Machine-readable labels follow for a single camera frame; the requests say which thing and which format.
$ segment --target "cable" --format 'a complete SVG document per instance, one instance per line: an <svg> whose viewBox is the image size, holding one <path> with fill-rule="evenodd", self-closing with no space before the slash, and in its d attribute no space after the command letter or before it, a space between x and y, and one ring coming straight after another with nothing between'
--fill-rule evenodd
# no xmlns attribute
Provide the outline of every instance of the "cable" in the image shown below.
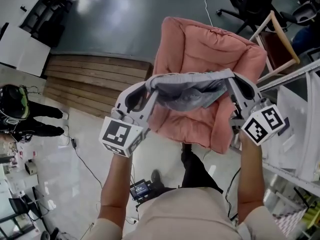
<svg viewBox="0 0 320 240"><path fill-rule="evenodd" d="M232 208L232 205L231 203L228 201L228 194L229 194L229 191L230 191L230 188L232 186L232 183L234 182L234 179L236 178L236 176L238 175L238 173L240 172L241 170L241 167L239 168L239 170L236 171L235 175L233 176L231 182L230 182L230 185L228 187L228 190L226 191L226 194L225 194L225 200L226 202L229 204L229 211L228 211L228 218L230 217L230 211L231 211L231 208Z"/></svg>
<svg viewBox="0 0 320 240"><path fill-rule="evenodd" d="M16 130L17 125L18 125L19 123L20 123L20 122L18 122L18 123L15 125L14 129L12 130L13 132Z"/></svg>
<svg viewBox="0 0 320 240"><path fill-rule="evenodd" d="M100 184L100 187L102 189L102 183L101 181L95 176L95 174L92 172L92 170L90 170L90 168L87 166L87 164L85 163L85 161L78 155L78 152L77 152L77 144L76 144L76 140L74 138L71 138L70 136L67 136L65 134L62 134L63 136L66 136L67 138L69 138L71 140L71 144L72 144L72 147L76 153L76 156L82 161L82 163L84 164L84 166L90 171L90 173L92 174L92 176L99 182Z"/></svg>
<svg viewBox="0 0 320 240"><path fill-rule="evenodd" d="M136 172L135 172L134 163L132 163L132 168L133 168L133 188L135 191L135 195L142 199L142 196L138 195L137 190L136 190Z"/></svg>
<svg viewBox="0 0 320 240"><path fill-rule="evenodd" d="M97 212L99 212L99 211L98 211L98 208L97 208L97 204L98 204L98 203L100 203L100 206L101 206L101 202L100 202L100 201L98 201L98 202L95 203L95 209L96 209Z"/></svg>
<svg viewBox="0 0 320 240"><path fill-rule="evenodd" d="M292 24L293 24L293 23L291 23L289 26L287 26L286 29L290 28Z"/></svg>
<svg viewBox="0 0 320 240"><path fill-rule="evenodd" d="M212 21L211 21L211 18L210 18L210 14L209 14L208 9L207 9L207 7L208 7L208 5L207 5L207 0L204 0L204 3L205 3L205 11L206 11L206 14L208 14L208 18L209 18L210 24L211 24L211 26L213 27L214 25L212 24Z"/></svg>
<svg viewBox="0 0 320 240"><path fill-rule="evenodd" d="M135 166L134 166L134 163L132 162L132 168L133 168L133 188L134 188L134 191L135 191L135 195L138 196L139 198L143 199L140 195L138 195L137 193L137 190L136 190L136 171L135 171ZM136 212L138 214L138 221L139 221L139 212L138 212L138 208L136 208Z"/></svg>
<svg viewBox="0 0 320 240"><path fill-rule="evenodd" d="M29 91L29 89L31 88L36 88L36 91ZM40 91L39 91L39 88L35 85L32 85L30 87L25 87L26 91L28 94L41 94Z"/></svg>
<svg viewBox="0 0 320 240"><path fill-rule="evenodd" d="M91 223L90 226L88 227L88 229L84 232L84 234L83 234L82 237L80 238L80 240L81 240L82 238L84 238L84 236L86 235L86 233L88 232L88 230L91 231L91 229L92 229L93 226L94 226L94 224Z"/></svg>
<svg viewBox="0 0 320 240"><path fill-rule="evenodd" d="M130 223L126 218L125 221L128 222L130 225L134 225L135 223Z"/></svg>
<svg viewBox="0 0 320 240"><path fill-rule="evenodd" d="M76 153L76 156L82 161L82 163L83 163L84 166L90 171L90 173L92 174L92 176L99 182L100 187L101 187L101 189L102 189L101 181L98 180L98 178L94 175L94 173L92 172L92 170L90 170L90 168L86 165L85 161L83 161L83 159L78 155L76 148L74 147L73 149L74 149L74 151L75 151L75 153Z"/></svg>
<svg viewBox="0 0 320 240"><path fill-rule="evenodd" d="M233 216L230 218L230 221L233 222L237 216L238 216L238 213L236 213L235 215L233 215Z"/></svg>

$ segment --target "black chair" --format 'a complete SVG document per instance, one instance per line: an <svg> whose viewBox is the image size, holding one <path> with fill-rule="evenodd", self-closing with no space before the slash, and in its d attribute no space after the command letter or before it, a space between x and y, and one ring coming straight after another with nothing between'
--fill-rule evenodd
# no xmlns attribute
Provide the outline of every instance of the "black chair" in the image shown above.
<svg viewBox="0 0 320 240"><path fill-rule="evenodd" d="M254 32L257 31L256 26L260 26L263 21L270 14L270 11L274 11L275 17L277 18L281 27L286 27L286 21L282 19L281 15L272 6L272 0L230 0L232 5L238 9L239 13L219 9L216 14L220 16L222 13L229 14L240 20L243 20L243 25L236 31L239 34L246 26L249 26ZM273 25L270 22L268 28L274 31Z"/></svg>
<svg viewBox="0 0 320 240"><path fill-rule="evenodd" d="M43 218L45 215L49 213L49 209L47 209L44 205L42 205L39 200L34 200L32 201L29 196L24 195L20 198L9 198L10 205L13 209L13 211L17 215L23 215L26 214L29 219L33 222ZM44 209L47 210L47 213L44 215L41 215L40 211L38 210L37 204L41 205ZM29 212L32 211L38 218L37 219L32 219L29 216Z"/></svg>
<svg viewBox="0 0 320 240"><path fill-rule="evenodd" d="M315 22L316 17L319 14L319 10L311 2L306 2L296 9L292 14L281 11L281 16L291 23L295 23L300 26L309 26Z"/></svg>

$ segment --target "forearm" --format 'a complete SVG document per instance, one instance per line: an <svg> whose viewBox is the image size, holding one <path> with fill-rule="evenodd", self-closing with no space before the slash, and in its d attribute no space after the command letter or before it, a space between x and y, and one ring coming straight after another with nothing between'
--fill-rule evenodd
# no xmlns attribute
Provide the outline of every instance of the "forearm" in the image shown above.
<svg viewBox="0 0 320 240"><path fill-rule="evenodd" d="M261 147L247 144L242 147L241 171L238 185L238 216L242 222L255 208L263 206L265 182Z"/></svg>
<svg viewBox="0 0 320 240"><path fill-rule="evenodd" d="M130 195L132 157L114 154L107 179L101 191L98 218L105 218L123 228Z"/></svg>

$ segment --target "pink cushion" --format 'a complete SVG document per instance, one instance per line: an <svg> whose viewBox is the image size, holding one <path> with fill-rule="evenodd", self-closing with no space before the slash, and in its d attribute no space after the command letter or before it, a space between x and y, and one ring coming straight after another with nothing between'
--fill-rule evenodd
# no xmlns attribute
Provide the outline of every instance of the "pink cushion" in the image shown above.
<svg viewBox="0 0 320 240"><path fill-rule="evenodd" d="M226 30L167 17L153 74L220 71L230 68L256 83L267 53L258 45ZM232 139L229 118L235 110L225 93L208 108L178 112L156 104L149 119L151 130L175 141L198 143L225 153Z"/></svg>

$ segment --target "wooden steps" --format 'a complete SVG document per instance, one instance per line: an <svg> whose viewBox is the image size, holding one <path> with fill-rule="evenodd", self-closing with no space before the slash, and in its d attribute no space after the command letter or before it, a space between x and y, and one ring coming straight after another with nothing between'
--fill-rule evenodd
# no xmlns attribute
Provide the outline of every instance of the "wooden steps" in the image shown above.
<svg viewBox="0 0 320 240"><path fill-rule="evenodd" d="M152 75L151 63L86 55L53 55L43 95L96 117L109 116L119 94Z"/></svg>

